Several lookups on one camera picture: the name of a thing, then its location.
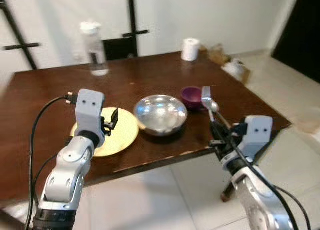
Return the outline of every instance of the black pole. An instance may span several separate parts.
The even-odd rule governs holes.
[[[138,45],[137,45],[137,26],[136,26],[136,11],[135,11],[135,0],[128,0],[129,2],[129,13],[130,13],[130,26],[132,33],[132,44],[134,48],[133,56],[138,57]]]
[[[24,55],[26,56],[26,58],[30,64],[31,68],[33,70],[37,70],[38,69],[37,65],[36,65],[32,55],[27,47],[27,44],[26,44],[26,42],[25,42],[25,40],[24,40],[24,38],[18,28],[18,25],[17,25],[13,15],[11,14],[5,0],[0,0],[0,8],[3,10],[4,15],[5,15],[9,25],[11,26],[12,31],[13,31],[16,39],[18,40],[19,44],[22,46],[21,48],[22,48]]]

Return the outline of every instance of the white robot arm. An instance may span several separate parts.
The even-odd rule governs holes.
[[[211,122],[216,155],[225,171],[232,175],[236,196],[243,205],[252,230],[292,230],[293,223],[283,203],[275,193],[245,164],[239,154],[226,143],[227,138],[237,141],[237,148],[248,162],[270,141],[272,118],[248,116],[231,129],[232,136],[218,122]],[[253,168],[266,180],[257,166]]]
[[[56,166],[46,180],[39,210],[33,219],[34,230],[73,228],[84,177],[89,172],[95,149],[104,144],[105,135],[110,135],[118,122],[118,110],[113,113],[110,123],[104,122],[101,117],[104,101],[101,92],[79,91],[75,137],[57,155]]]

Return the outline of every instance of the chair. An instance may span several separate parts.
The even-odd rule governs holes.
[[[137,48],[134,41],[133,37],[103,40],[107,61],[135,57]]]

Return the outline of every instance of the white roll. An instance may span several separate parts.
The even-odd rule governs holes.
[[[185,61],[194,61],[198,57],[200,41],[195,38],[187,38],[183,40],[183,48],[181,58]]]

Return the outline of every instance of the door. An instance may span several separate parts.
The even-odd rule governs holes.
[[[297,0],[272,57],[320,83],[319,0]]]

